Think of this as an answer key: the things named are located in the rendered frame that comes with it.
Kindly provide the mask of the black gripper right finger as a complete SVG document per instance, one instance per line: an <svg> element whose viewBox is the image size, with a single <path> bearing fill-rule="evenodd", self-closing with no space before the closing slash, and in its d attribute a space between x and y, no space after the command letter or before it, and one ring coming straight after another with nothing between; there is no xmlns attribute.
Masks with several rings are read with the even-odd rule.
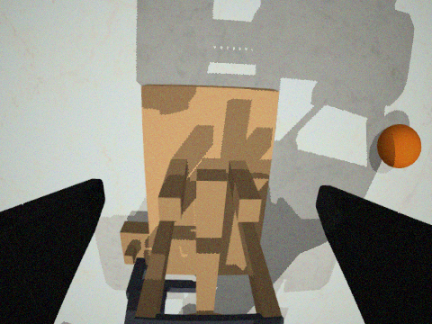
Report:
<svg viewBox="0 0 432 324"><path fill-rule="evenodd" d="M316 209L364 324L432 324L432 224L330 184Z"/></svg>

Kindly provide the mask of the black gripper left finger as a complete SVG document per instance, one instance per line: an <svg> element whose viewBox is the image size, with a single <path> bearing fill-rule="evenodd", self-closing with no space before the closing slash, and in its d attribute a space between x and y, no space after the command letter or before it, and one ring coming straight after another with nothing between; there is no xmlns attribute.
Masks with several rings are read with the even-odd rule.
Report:
<svg viewBox="0 0 432 324"><path fill-rule="evenodd" d="M105 203L104 180L0 212L0 324L54 324Z"/></svg>

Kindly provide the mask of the orange-brown ball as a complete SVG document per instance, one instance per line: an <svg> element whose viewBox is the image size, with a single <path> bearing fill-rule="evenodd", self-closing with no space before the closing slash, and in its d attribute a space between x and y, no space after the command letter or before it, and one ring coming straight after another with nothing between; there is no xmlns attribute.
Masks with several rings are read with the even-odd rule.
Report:
<svg viewBox="0 0 432 324"><path fill-rule="evenodd" d="M419 158L421 139L410 126L396 123L379 134L377 151L386 166L404 168Z"/></svg>

